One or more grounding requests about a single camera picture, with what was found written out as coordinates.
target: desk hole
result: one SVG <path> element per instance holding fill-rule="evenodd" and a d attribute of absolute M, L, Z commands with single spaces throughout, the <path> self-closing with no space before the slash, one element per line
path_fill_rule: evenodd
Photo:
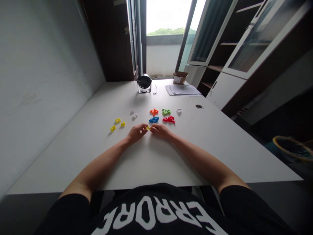
<path fill-rule="evenodd" d="M 200 105 L 200 104 L 196 104 L 195 107 L 198 109 L 203 109 L 202 105 Z"/>

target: stack of papers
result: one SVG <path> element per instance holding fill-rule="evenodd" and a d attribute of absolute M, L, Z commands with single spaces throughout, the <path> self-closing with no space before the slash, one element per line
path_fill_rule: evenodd
<path fill-rule="evenodd" d="M 192 85 L 167 85 L 165 89 L 169 93 L 169 95 L 181 95 L 181 96 L 200 96 L 201 92 L 199 92 Z"/>

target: person's left hand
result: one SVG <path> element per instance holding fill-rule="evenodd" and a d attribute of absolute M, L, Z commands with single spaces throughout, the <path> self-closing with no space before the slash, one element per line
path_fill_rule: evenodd
<path fill-rule="evenodd" d="M 139 124 L 130 129 L 128 136 L 125 138 L 129 144 L 133 144 L 140 140 L 147 132 L 146 127 L 148 124 Z"/>

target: forearm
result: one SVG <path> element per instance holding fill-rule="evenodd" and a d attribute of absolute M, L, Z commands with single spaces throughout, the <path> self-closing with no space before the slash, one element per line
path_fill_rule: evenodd
<path fill-rule="evenodd" d="M 249 188 L 231 169 L 205 150 L 174 134 L 170 139 L 218 193 L 229 185 Z"/>
<path fill-rule="evenodd" d="M 127 139 L 121 140 L 89 163 L 79 175 L 69 184 L 60 197 L 73 193 L 80 193 L 90 201 L 92 193 L 108 177 L 123 152 L 129 147 Z"/>

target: cardboard box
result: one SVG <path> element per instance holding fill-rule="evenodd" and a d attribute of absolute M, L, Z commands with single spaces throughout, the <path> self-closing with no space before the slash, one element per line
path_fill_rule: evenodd
<path fill-rule="evenodd" d="M 173 83 L 175 84 L 184 84 L 185 80 L 186 80 L 186 77 L 188 76 L 188 73 L 185 73 L 185 72 L 175 72 L 173 73 L 174 75 L 174 81 Z"/>

